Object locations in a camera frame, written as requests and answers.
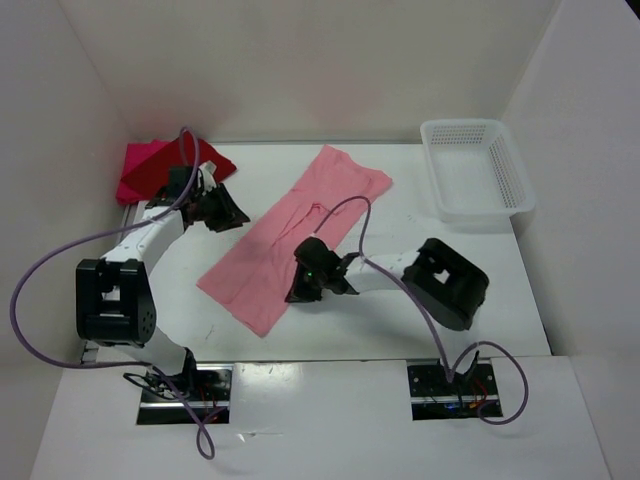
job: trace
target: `white wall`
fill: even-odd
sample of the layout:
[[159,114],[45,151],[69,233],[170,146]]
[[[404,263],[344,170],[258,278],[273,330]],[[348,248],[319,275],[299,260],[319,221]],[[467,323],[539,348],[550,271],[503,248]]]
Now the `white wall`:
[[[61,372],[31,359],[8,322],[14,284],[39,256],[115,226],[113,199],[129,134],[55,2],[0,8],[0,477],[29,477]],[[24,333],[76,359],[74,268],[92,245],[43,269],[19,304]]]
[[418,140],[502,113],[556,0],[61,0],[133,130]]
[[574,355],[615,478],[640,478],[640,21],[563,0],[504,115],[539,202],[515,222],[556,353]]

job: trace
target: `pink towel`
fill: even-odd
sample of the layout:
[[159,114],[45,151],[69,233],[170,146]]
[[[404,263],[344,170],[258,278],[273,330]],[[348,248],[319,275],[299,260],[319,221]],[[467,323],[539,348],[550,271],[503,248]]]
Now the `pink towel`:
[[[364,195],[372,202],[391,186],[379,170],[324,146],[289,192],[206,274],[198,287],[264,337],[284,314],[296,270],[295,248],[338,202]],[[335,249],[366,211],[364,202],[340,207],[318,237]]]

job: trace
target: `mesh basket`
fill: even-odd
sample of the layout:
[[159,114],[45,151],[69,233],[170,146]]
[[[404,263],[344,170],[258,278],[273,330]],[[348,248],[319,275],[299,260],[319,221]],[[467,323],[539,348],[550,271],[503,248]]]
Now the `mesh basket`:
[[434,120],[420,127],[443,220],[509,217],[535,195],[507,127],[497,120]]

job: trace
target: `white table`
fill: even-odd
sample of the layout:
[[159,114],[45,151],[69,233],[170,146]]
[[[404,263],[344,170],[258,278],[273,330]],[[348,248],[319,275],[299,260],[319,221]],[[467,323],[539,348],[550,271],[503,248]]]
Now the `white table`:
[[[403,361],[238,364],[230,423],[209,427],[212,462],[193,425],[135,425],[140,391],[124,370],[65,371],[31,479],[608,479],[569,360],[520,361],[530,404],[504,427],[412,421]],[[492,363],[513,412],[520,377]]]
[[[391,189],[373,206],[368,254],[413,250],[438,237],[482,268],[491,281],[475,318],[477,338],[493,340],[518,356],[549,355],[540,316],[508,219],[476,227],[437,219],[421,145],[335,145],[359,164],[385,171]],[[257,220],[293,186],[321,145],[217,147],[238,172],[225,183],[236,203]],[[251,224],[222,234],[190,228],[151,274],[158,325],[199,361],[303,361],[435,358],[424,320],[399,291],[358,297],[325,295],[295,305],[265,338],[259,338],[196,287]],[[338,248],[357,250],[361,224]],[[486,350],[484,356],[498,352]]]
[[[195,286],[249,227],[221,235],[195,227],[151,276],[161,327],[201,361],[305,362],[236,364],[230,423],[210,427],[213,462],[198,455],[193,425],[135,425],[140,391],[122,380],[123,369],[65,371],[32,480],[609,478],[571,364],[549,356],[509,222],[462,228],[434,218],[420,146],[340,148],[395,182],[374,204],[368,253],[417,248],[435,236],[488,274],[491,286],[476,322],[482,338],[526,357],[519,360],[531,397],[523,416],[505,427],[477,419],[414,422],[404,361],[307,361],[434,358],[428,330],[401,292],[291,307],[266,338],[258,338]],[[220,147],[239,167],[227,186],[256,219],[319,149]],[[341,253],[355,249],[358,232],[356,226]],[[99,359],[113,352],[101,351]],[[507,359],[492,364],[509,414],[521,401],[520,377]]]

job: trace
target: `magenta fabric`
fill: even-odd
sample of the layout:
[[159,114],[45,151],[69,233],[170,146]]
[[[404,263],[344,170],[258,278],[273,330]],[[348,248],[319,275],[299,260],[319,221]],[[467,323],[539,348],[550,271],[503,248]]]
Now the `magenta fabric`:
[[[198,280],[198,287],[264,337],[287,310],[284,299],[296,270],[295,248],[341,200],[364,195],[373,202],[390,186],[383,172],[324,146],[293,188]],[[318,237],[335,249],[365,211],[364,202],[343,205]]]

